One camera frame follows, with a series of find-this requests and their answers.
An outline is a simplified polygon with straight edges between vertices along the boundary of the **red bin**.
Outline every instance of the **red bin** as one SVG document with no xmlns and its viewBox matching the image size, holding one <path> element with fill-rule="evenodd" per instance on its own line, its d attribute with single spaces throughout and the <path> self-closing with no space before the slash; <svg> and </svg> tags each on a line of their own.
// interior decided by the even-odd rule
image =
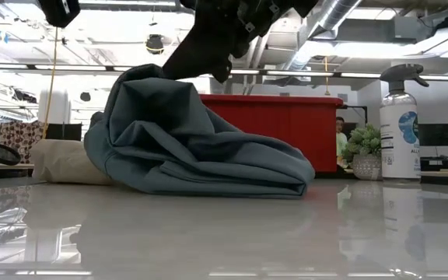
<svg viewBox="0 0 448 280">
<path fill-rule="evenodd" d="M 317 172 L 336 171 L 336 109 L 332 97 L 201 95 L 203 103 L 239 129 L 300 149 Z"/>
</svg>

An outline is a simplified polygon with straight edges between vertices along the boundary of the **robotic arm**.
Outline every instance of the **robotic arm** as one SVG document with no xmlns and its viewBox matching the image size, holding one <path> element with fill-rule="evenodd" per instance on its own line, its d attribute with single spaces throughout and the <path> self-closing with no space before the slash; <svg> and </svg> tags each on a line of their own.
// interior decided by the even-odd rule
<svg viewBox="0 0 448 280">
<path fill-rule="evenodd" d="M 306 17 L 319 0 L 180 0 L 195 11 L 194 25 L 163 66 L 168 79 L 212 74 L 219 82 L 231 72 L 229 55 L 243 57 L 249 43 L 294 8 Z M 80 12 L 79 0 L 39 0 L 47 21 L 66 27 Z"/>
</svg>

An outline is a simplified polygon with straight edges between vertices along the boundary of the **spray bottle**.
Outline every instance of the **spray bottle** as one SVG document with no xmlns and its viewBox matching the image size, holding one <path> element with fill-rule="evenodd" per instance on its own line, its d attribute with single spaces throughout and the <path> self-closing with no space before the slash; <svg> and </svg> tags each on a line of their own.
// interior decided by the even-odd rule
<svg viewBox="0 0 448 280">
<path fill-rule="evenodd" d="M 404 91 L 404 82 L 414 80 L 428 87 L 419 77 L 423 70 L 421 65 L 397 65 L 380 77 L 390 90 L 380 106 L 383 180 L 388 183 L 415 184 L 421 180 L 418 108 L 416 99 Z"/>
</svg>

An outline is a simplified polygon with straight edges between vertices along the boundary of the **beige pillow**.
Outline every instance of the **beige pillow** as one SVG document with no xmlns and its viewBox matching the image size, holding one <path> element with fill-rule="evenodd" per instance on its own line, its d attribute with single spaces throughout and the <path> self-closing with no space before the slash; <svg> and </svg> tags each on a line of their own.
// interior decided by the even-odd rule
<svg viewBox="0 0 448 280">
<path fill-rule="evenodd" d="M 82 142 L 44 139 L 34 145 L 30 155 L 33 178 L 52 183 L 113 184 L 91 163 Z"/>
</svg>

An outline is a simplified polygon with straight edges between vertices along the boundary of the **person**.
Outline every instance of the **person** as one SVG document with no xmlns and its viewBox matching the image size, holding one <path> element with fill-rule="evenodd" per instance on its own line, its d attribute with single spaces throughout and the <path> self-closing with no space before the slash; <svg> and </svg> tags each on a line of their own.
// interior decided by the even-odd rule
<svg viewBox="0 0 448 280">
<path fill-rule="evenodd" d="M 341 151 L 347 145 L 347 136 L 342 132 L 345 120 L 343 117 L 336 117 L 336 157 L 341 160 Z"/>
</svg>

